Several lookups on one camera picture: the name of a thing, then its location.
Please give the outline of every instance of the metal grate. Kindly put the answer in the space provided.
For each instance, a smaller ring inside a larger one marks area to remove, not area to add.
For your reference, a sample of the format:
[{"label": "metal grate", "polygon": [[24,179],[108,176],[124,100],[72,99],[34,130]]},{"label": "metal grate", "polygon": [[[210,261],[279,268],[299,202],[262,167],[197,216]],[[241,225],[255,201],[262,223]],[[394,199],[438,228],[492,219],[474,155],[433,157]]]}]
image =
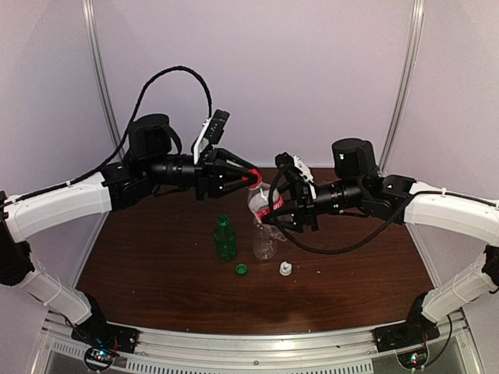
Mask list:
[{"label": "metal grate", "polygon": [[85,354],[85,351],[70,343],[62,342],[55,340],[53,345],[52,345],[52,350],[58,353],[62,353],[63,355],[71,356],[74,358],[83,358],[83,355]]},{"label": "metal grate", "polygon": [[[146,363],[141,361],[134,361],[129,358],[126,371],[136,374],[225,374],[222,371],[194,371],[191,369],[177,369],[172,368],[170,365],[161,365],[156,363]],[[265,373],[266,370],[253,371],[258,373]],[[361,362],[354,362],[351,364],[332,365],[327,368],[317,370],[302,370],[302,371],[285,371],[285,370],[272,370],[272,373],[285,373],[285,374],[373,374],[373,364],[371,360],[364,360]]]}]

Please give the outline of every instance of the metal base plate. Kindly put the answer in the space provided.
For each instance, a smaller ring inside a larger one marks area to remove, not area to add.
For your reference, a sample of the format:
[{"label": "metal base plate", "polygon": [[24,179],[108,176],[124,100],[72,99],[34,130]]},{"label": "metal base plate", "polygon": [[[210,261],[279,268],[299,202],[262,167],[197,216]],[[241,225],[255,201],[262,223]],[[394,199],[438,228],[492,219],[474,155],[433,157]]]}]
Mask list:
[{"label": "metal base plate", "polygon": [[[108,328],[111,333],[116,336],[118,341],[118,352],[135,353],[137,335],[139,333],[138,330],[131,327],[116,326],[111,324],[108,324]],[[85,341],[75,331],[71,333],[71,338],[85,343]]]},{"label": "metal base plate", "polygon": [[[406,323],[397,325],[383,326],[374,329],[373,335],[376,341],[378,352],[386,352],[394,349],[402,349],[413,345],[422,344],[421,337],[414,336],[408,333]],[[434,327],[427,331],[428,340],[437,339],[440,336],[438,327]]]},{"label": "metal base plate", "polygon": [[[455,337],[432,371],[482,374],[465,317],[457,312],[451,318]],[[254,336],[137,329],[135,353],[120,353],[110,374],[395,374],[403,370],[395,350],[377,353],[372,327]],[[71,340],[71,330],[58,313],[48,313],[31,373],[87,374],[82,360],[88,346]],[[432,354],[441,350],[449,324],[443,321],[439,330],[441,338],[428,344]]]}]

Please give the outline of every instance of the clear plastic bottle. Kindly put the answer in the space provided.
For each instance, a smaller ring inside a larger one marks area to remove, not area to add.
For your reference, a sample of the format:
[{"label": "clear plastic bottle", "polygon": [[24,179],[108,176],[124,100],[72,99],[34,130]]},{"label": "clear plastic bottle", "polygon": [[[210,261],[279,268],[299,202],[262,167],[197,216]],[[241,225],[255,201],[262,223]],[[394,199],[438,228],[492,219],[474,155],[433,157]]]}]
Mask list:
[{"label": "clear plastic bottle", "polygon": [[[268,206],[271,187],[262,181],[262,177],[257,170],[252,169],[251,172],[258,177],[257,183],[248,188],[248,207],[254,215],[253,252],[259,259],[271,259],[277,253],[278,242],[284,242],[286,238],[275,226],[262,224],[262,217],[271,211]],[[277,190],[274,191],[273,197],[274,209],[280,208],[284,200]]]}]

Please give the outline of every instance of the white wall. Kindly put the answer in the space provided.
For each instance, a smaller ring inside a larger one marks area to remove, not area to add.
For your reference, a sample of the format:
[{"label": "white wall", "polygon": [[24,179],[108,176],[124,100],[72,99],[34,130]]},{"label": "white wall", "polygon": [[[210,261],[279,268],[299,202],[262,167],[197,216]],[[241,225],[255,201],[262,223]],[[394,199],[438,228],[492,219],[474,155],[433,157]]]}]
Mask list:
[{"label": "white wall", "polygon": [[[111,153],[81,1],[2,0],[0,35],[0,189],[65,181]],[[72,282],[97,219],[40,233],[32,250]],[[26,372],[46,310],[13,288],[1,286],[0,300],[0,372]]]},{"label": "white wall", "polygon": [[[491,199],[499,198],[499,8],[494,0],[425,3],[423,39],[388,171]],[[442,281],[484,243],[420,228]],[[489,374],[497,373],[499,298],[465,308]]]},{"label": "white wall", "polygon": [[[232,114],[221,146],[260,166],[287,150],[330,167],[331,144],[346,136],[371,139],[381,154],[411,12],[412,0],[95,4],[122,129],[153,74],[187,65],[207,81],[214,106]],[[188,149],[206,106],[199,84],[177,72],[151,87],[140,113],[170,115]]]}]

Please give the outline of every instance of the brown table surface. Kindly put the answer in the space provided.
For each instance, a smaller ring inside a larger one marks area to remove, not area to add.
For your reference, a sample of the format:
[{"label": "brown table surface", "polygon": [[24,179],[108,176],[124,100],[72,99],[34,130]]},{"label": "brown table surface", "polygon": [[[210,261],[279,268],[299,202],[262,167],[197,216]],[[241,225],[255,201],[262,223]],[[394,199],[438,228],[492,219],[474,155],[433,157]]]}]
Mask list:
[{"label": "brown table surface", "polygon": [[[334,179],[313,171],[316,182]],[[270,181],[273,170],[264,170]],[[301,333],[404,319],[412,300],[432,285],[405,227],[391,225],[355,252],[324,256],[286,242],[267,262],[252,252],[246,190],[198,202],[193,191],[110,214],[80,278],[116,323],[195,333]],[[213,230],[228,214],[239,253],[216,256]],[[335,249],[359,241],[381,221],[322,217],[320,230],[299,235],[309,245]],[[293,265],[291,276],[279,264]],[[235,265],[249,267],[246,276]]]}]

